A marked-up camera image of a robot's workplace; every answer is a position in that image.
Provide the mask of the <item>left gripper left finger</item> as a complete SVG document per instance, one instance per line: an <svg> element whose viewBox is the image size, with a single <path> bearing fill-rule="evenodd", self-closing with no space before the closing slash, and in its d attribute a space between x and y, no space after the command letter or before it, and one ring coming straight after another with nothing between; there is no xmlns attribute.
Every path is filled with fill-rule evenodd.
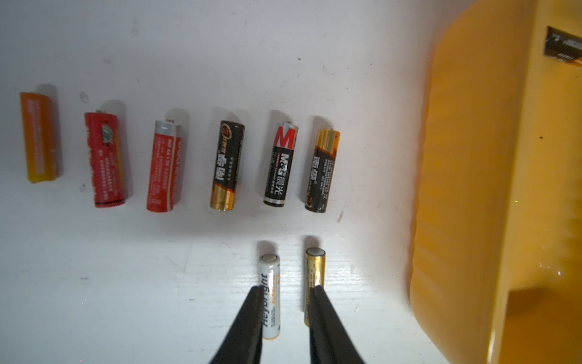
<svg viewBox="0 0 582 364"><path fill-rule="evenodd" d="M260 363L264 288L254 286L210 363Z"/></svg>

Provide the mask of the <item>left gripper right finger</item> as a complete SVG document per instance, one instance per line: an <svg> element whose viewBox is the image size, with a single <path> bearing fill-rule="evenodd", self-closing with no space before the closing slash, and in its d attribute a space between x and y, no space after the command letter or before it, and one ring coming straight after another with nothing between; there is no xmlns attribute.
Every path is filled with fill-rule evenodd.
<svg viewBox="0 0 582 364"><path fill-rule="evenodd" d="M364 363L321 285L309 293L311 363Z"/></svg>

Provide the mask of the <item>white rectangular battery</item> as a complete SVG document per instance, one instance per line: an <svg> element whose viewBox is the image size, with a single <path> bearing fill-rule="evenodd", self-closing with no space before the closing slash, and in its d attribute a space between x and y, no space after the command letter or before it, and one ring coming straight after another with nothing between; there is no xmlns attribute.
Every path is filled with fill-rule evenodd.
<svg viewBox="0 0 582 364"><path fill-rule="evenodd" d="M262 337L274 340L280 335L280 257L268 253L259 259L259 284L263 287Z"/></svg>

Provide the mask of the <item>yellow plastic storage tray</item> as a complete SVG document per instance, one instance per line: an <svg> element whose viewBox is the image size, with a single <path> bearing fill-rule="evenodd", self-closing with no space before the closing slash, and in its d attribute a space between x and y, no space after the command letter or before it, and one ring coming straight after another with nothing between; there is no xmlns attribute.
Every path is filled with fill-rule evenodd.
<svg viewBox="0 0 582 364"><path fill-rule="evenodd" d="M579 1L478 1L431 57L409 298L451 363L581 361Z"/></svg>

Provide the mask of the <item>black red silver battery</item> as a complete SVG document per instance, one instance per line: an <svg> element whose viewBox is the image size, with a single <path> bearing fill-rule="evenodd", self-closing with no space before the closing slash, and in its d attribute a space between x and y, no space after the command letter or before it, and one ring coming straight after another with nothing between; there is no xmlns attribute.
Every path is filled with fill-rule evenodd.
<svg viewBox="0 0 582 364"><path fill-rule="evenodd" d="M286 121L275 134L263 199L268 206L280 208L285 205L298 129Z"/></svg>

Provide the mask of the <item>red white battery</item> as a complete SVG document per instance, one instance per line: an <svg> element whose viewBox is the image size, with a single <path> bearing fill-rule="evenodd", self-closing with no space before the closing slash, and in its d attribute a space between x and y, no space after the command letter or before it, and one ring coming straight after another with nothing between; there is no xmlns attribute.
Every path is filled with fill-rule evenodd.
<svg viewBox="0 0 582 364"><path fill-rule="evenodd" d="M166 119L156 121L146 209L170 212L174 208L180 169L181 127Z"/></svg>

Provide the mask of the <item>red chinese label battery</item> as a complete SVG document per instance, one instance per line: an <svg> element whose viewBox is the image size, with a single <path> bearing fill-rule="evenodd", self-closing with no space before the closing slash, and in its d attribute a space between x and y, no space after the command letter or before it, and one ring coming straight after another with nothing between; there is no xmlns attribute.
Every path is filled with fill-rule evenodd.
<svg viewBox="0 0 582 364"><path fill-rule="evenodd" d="M118 117L95 111L87 112L84 119L95 207L123 205L126 184Z"/></svg>

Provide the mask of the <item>orange battery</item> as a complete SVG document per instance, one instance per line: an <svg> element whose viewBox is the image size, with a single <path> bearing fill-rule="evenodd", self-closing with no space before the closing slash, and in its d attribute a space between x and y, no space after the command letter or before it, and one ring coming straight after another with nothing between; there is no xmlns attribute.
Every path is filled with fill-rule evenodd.
<svg viewBox="0 0 582 364"><path fill-rule="evenodd" d="M58 176L52 100L38 93L20 93L27 178L30 183Z"/></svg>

